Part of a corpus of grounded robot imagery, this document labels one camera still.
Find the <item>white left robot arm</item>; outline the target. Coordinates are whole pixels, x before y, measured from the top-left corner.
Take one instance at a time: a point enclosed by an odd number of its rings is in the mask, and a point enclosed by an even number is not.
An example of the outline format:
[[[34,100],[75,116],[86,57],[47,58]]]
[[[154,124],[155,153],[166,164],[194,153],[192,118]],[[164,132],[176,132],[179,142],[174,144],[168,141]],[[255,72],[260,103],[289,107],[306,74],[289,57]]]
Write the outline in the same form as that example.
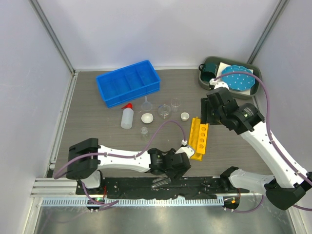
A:
[[[189,145],[164,152],[157,148],[141,152],[117,150],[89,138],[69,148],[66,178],[81,180],[92,194],[100,194],[104,183],[102,169],[124,169],[155,176],[166,175],[173,182],[190,168],[190,158],[195,154]]]

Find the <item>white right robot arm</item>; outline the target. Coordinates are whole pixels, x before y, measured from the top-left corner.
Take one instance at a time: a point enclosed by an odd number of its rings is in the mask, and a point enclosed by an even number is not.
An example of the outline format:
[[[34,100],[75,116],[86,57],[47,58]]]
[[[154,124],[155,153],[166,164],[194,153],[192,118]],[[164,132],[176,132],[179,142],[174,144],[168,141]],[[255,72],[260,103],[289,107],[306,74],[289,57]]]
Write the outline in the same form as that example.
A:
[[[230,193],[236,188],[264,195],[275,207],[287,210],[312,187],[312,174],[301,167],[273,136],[267,121],[251,103],[239,106],[227,87],[210,90],[200,100],[200,122],[233,130],[260,155],[271,175],[230,167],[221,174],[220,187]]]

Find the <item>clear glass test tube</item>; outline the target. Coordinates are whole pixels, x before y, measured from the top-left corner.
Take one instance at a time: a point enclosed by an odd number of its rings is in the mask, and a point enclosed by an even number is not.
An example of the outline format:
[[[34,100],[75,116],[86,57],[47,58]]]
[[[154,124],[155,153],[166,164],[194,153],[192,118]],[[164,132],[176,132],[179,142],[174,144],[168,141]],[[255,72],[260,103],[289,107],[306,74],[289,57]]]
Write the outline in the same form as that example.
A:
[[[156,189],[169,183],[171,183],[171,179],[169,177],[160,177],[152,181],[151,189]]]

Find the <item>yellow test tube rack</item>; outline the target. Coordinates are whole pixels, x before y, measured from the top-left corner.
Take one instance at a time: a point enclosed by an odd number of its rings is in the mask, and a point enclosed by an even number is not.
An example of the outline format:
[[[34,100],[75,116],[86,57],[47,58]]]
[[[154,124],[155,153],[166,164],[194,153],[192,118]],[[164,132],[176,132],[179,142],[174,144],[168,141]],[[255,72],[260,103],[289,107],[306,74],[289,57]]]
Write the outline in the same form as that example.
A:
[[[198,117],[192,118],[189,145],[195,150],[195,154],[191,159],[202,161],[202,158],[206,153],[208,129],[209,124],[201,124],[200,118]]]

